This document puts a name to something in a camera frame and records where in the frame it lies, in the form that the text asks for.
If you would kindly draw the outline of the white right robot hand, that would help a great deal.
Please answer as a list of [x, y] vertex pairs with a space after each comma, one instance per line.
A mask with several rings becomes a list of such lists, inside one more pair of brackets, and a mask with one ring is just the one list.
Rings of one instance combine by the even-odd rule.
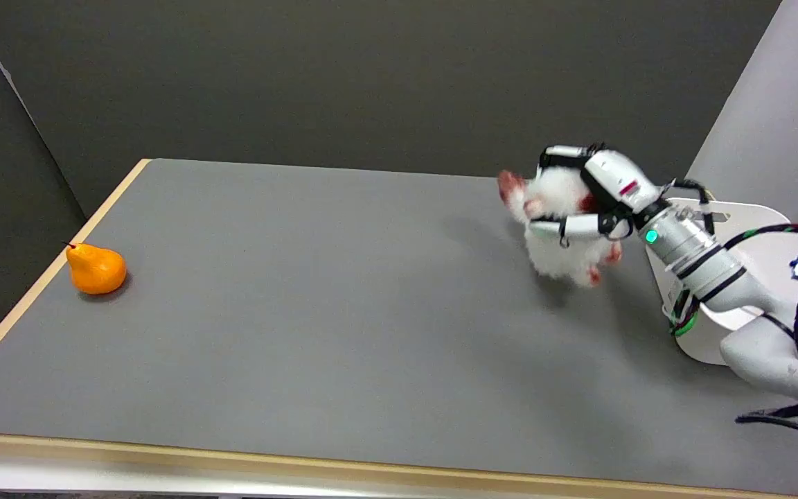
[[594, 200], [593, 213], [530, 221], [535, 234], [555, 236], [560, 246], [578, 240], [623, 240], [669, 208], [661, 187], [647, 179], [630, 158], [604, 143], [548, 146], [540, 155], [536, 177], [558, 167], [576, 170]]

